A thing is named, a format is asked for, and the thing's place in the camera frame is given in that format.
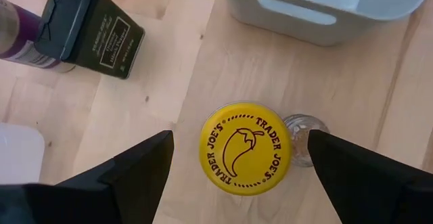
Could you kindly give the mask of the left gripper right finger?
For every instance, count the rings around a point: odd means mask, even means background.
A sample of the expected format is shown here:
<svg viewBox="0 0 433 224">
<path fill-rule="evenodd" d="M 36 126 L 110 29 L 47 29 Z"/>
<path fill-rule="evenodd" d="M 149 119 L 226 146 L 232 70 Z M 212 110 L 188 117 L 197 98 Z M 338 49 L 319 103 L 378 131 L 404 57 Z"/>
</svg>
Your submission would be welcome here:
<svg viewBox="0 0 433 224">
<path fill-rule="evenodd" d="M 432 224 L 432 174 L 318 129 L 308 151 L 342 223 Z"/>
</svg>

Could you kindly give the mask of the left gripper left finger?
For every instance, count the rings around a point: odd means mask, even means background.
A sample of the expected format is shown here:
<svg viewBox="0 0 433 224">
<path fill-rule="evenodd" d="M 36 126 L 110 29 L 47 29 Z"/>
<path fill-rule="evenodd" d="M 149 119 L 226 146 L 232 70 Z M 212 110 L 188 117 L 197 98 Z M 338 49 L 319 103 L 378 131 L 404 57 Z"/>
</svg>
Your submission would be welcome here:
<svg viewBox="0 0 433 224">
<path fill-rule="evenodd" d="M 174 152 L 163 130 L 55 185 L 1 186 L 2 223 L 152 223 Z"/>
</svg>

